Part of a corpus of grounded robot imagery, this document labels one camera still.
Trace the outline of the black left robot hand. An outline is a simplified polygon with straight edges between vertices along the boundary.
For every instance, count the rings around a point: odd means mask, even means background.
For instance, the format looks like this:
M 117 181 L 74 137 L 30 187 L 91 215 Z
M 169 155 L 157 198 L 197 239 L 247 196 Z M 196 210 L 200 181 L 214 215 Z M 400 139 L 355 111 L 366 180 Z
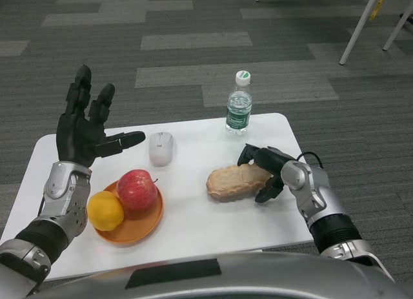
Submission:
M 97 99 L 91 100 L 91 80 L 90 68 L 82 65 L 68 89 L 66 109 L 59 118 L 56 132 L 59 160 L 88 168 L 96 158 L 119 154 L 146 139 L 142 131 L 122 132 L 113 136 L 105 134 L 104 124 L 116 88 L 108 83 Z

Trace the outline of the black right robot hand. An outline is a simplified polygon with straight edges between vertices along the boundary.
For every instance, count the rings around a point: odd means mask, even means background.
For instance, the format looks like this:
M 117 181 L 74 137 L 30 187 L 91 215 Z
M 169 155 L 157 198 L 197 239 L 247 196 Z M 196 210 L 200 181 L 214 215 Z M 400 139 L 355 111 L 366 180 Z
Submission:
M 254 165 L 272 175 L 265 186 L 259 190 L 255 202 L 265 203 L 270 199 L 275 199 L 283 191 L 285 185 L 281 179 L 281 170 L 287 162 L 295 158 L 274 147 L 259 148 L 246 144 L 237 161 L 237 166 L 249 163 L 251 160 L 254 161 Z

